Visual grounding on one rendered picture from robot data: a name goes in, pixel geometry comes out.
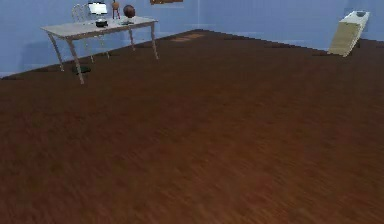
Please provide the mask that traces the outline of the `grey table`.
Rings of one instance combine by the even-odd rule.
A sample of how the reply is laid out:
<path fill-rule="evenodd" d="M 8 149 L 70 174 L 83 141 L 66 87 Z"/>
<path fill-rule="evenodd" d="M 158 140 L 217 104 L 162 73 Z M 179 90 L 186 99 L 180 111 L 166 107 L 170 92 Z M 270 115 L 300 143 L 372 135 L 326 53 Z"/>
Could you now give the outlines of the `grey table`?
<path fill-rule="evenodd" d="M 83 72 L 81 69 L 79 58 L 75 50 L 75 46 L 73 44 L 75 40 L 82 40 L 89 37 L 111 34 L 111 33 L 121 32 L 121 31 L 128 31 L 130 35 L 130 39 L 132 40 L 133 29 L 150 27 L 152 48 L 154 51 L 155 58 L 159 59 L 157 48 L 156 48 L 156 42 L 155 42 L 155 34 L 154 34 L 155 23 L 156 23 L 155 19 L 135 16 L 134 18 L 131 18 L 131 19 L 108 18 L 107 26 L 104 28 L 97 27 L 95 20 L 88 20 L 88 21 L 81 21 L 81 22 L 74 22 L 74 23 L 66 23 L 61 25 L 44 26 L 42 27 L 42 30 L 44 30 L 47 33 L 49 39 L 51 40 L 54 46 L 61 70 L 64 70 L 63 60 L 62 60 L 60 51 L 57 47 L 55 38 L 65 40 L 67 42 L 70 48 L 73 60 L 76 65 L 76 70 L 78 73 L 80 83 L 83 84 L 84 83 Z M 132 48 L 134 48 L 133 40 L 131 41 L 131 46 Z"/>

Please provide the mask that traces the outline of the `white desk lamp black base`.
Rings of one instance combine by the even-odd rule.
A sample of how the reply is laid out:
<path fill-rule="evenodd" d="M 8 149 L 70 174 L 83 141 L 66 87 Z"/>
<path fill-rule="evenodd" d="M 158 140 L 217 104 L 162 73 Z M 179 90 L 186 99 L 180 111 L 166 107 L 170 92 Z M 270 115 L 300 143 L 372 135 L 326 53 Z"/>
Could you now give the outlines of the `white desk lamp black base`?
<path fill-rule="evenodd" d="M 96 16 L 96 26 L 106 27 L 108 25 L 105 15 L 107 14 L 107 5 L 104 2 L 89 2 L 89 11 Z"/>

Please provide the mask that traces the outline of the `beige cabinet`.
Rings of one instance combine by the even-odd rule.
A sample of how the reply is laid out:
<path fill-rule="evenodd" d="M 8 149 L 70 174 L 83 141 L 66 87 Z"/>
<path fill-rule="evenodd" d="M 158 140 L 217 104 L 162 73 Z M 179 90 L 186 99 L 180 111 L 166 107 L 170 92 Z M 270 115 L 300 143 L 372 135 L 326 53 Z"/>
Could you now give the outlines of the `beige cabinet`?
<path fill-rule="evenodd" d="M 352 51 L 369 19 L 370 13 L 365 11 L 363 17 L 356 15 L 357 11 L 350 12 L 338 23 L 337 30 L 333 36 L 328 54 L 336 54 L 346 57 Z"/>

